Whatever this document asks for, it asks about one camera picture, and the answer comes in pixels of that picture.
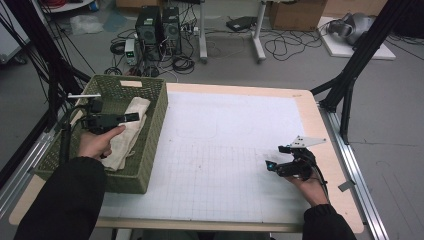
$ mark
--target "table leg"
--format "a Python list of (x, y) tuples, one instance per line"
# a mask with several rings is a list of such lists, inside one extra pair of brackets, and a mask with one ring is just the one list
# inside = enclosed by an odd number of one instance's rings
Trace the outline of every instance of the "table leg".
[(261, 33), (262, 20), (264, 19), (266, 8), (266, 1), (261, 1), (259, 3), (259, 13), (258, 13), (258, 23), (256, 24), (256, 31), (252, 32), (253, 44), (255, 45), (256, 52), (258, 53), (258, 63), (265, 60), (264, 49), (262, 48), (261, 41), (259, 39), (259, 34)]
[(205, 0), (200, 1), (200, 34), (199, 34), (199, 51), (200, 61), (206, 63), (208, 60), (208, 52), (206, 49), (206, 36), (205, 36)]

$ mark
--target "hand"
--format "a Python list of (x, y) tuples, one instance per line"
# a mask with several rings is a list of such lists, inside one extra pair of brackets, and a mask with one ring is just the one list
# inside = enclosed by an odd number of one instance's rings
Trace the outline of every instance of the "hand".
[(312, 171), (311, 177), (306, 181), (302, 181), (302, 179), (293, 176), (286, 177), (286, 179), (302, 192), (302, 195), (305, 197), (306, 201), (311, 204), (311, 207), (315, 207), (319, 204), (329, 204), (315, 171)]
[(116, 127), (101, 135), (95, 135), (85, 132), (81, 135), (81, 142), (78, 151), (78, 157), (90, 157), (100, 160), (102, 155), (109, 156), (112, 154), (110, 140), (121, 134), (125, 130), (125, 125)]

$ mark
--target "cardboard box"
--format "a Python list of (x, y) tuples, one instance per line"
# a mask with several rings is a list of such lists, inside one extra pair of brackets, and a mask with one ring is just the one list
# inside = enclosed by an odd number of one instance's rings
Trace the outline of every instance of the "cardboard box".
[(386, 3), (387, 0), (328, 0), (323, 16), (341, 18), (349, 12), (378, 16)]
[(315, 31), (327, 0), (299, 0), (296, 3), (273, 3), (269, 20), (278, 30)]
[(116, 0), (116, 6), (138, 11), (141, 6), (162, 6), (162, 0)]

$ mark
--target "person's arm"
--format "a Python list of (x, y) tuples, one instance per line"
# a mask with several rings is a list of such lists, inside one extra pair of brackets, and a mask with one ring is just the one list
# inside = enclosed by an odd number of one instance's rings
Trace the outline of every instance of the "person's arm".
[(59, 166), (21, 220), (15, 239), (89, 239), (103, 202), (106, 184), (100, 156), (125, 127), (81, 136), (78, 156)]
[(302, 192), (311, 205), (304, 213), (303, 240), (356, 239), (346, 220), (328, 202), (315, 172), (306, 181), (295, 177), (286, 179)]

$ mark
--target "aluminum rail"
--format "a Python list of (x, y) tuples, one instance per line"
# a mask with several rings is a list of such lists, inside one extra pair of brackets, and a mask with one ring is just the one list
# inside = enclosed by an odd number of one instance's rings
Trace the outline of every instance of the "aluminum rail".
[(26, 157), (0, 192), (0, 219), (3, 218), (17, 195), (33, 175), (31, 170), (38, 164), (54, 139), (54, 130), (42, 133)]
[(354, 186), (354, 192), (361, 204), (362, 212), (366, 217), (368, 227), (374, 236), (374, 239), (389, 239), (380, 215), (374, 205), (371, 194), (368, 191), (361, 169), (359, 168), (355, 155), (353, 154), (353, 150), (350, 145), (346, 145), (344, 143), (344, 140), (340, 135), (340, 120), (337, 114), (326, 111), (324, 116), (328, 118), (329, 124), (331, 125), (331, 130), (334, 133), (333, 136), (335, 137), (340, 154), (343, 158), (345, 169), (347, 170), (351, 180), (356, 183)]

